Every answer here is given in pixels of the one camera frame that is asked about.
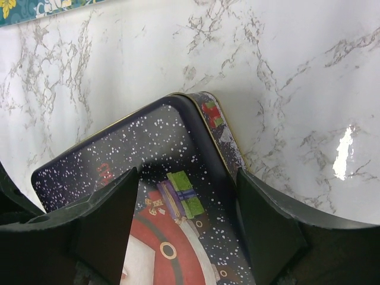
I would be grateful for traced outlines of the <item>gold tin lid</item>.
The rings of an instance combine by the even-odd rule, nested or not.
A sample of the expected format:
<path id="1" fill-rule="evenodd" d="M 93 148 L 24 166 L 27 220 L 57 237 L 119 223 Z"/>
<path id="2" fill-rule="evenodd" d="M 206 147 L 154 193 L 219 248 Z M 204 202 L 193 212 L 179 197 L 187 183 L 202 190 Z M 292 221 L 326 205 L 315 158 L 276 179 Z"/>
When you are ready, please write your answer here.
<path id="1" fill-rule="evenodd" d="M 213 137 L 225 130 L 211 96 L 169 95 L 38 168 L 31 184 L 50 212 L 136 168 L 121 284 L 253 284 L 232 179 L 242 161 Z"/>

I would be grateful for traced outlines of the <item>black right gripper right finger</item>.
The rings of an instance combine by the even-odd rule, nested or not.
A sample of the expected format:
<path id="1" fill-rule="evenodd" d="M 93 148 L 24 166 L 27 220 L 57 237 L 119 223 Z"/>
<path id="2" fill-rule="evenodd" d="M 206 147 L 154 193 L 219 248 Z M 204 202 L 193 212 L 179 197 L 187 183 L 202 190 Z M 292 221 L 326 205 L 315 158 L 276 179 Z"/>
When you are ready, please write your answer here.
<path id="1" fill-rule="evenodd" d="M 256 284 L 379 283 L 379 226 L 317 210 L 244 169 L 236 182 Z"/>

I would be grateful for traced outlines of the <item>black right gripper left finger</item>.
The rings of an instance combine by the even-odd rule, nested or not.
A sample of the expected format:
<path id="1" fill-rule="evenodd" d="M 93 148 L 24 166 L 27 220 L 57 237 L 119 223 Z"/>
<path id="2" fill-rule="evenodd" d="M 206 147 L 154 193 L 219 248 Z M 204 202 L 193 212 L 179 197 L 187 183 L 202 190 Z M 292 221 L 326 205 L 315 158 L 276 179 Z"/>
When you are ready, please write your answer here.
<path id="1" fill-rule="evenodd" d="M 1 170 L 1 283 L 119 284 L 137 191 L 133 168 L 44 213 Z"/>

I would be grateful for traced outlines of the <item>dark cookie tin box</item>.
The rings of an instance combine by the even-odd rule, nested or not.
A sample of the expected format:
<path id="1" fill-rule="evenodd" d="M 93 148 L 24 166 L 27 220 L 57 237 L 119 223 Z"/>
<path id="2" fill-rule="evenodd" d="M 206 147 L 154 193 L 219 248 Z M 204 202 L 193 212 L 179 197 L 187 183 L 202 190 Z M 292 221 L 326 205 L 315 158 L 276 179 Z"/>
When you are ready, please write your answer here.
<path id="1" fill-rule="evenodd" d="M 236 179 L 238 170 L 248 169 L 248 165 L 237 144 L 235 136 L 224 115 L 221 104 L 216 96 L 202 91 L 198 93 L 179 93 L 189 99 L 201 115 L 208 133 L 212 137 L 215 147 L 231 177 Z"/>

